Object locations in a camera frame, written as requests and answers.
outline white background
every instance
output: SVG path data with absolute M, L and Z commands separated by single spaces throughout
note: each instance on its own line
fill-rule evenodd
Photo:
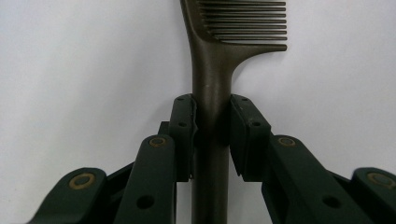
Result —
M 396 2 L 289 1 L 288 51 L 234 73 L 274 133 L 322 164 L 396 173 Z M 108 174 L 191 92 L 177 0 L 0 1 L 0 222 L 23 223 L 80 167 Z M 260 184 L 230 163 L 229 223 L 271 223 Z M 190 223 L 191 184 L 178 184 Z

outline white wall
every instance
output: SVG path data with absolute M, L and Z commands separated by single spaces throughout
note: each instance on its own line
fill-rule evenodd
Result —
M 235 71 L 274 133 L 350 177 L 396 173 L 396 2 L 289 1 L 287 52 Z M 191 92 L 179 2 L 0 2 L 0 221 L 23 223 L 80 167 L 108 174 Z M 190 223 L 179 184 L 178 223 Z M 259 184 L 230 169 L 229 223 L 270 223 Z

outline comb teeth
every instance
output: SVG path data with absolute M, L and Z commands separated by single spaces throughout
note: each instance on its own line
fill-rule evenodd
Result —
M 207 31 L 224 42 L 287 40 L 285 2 L 198 1 Z

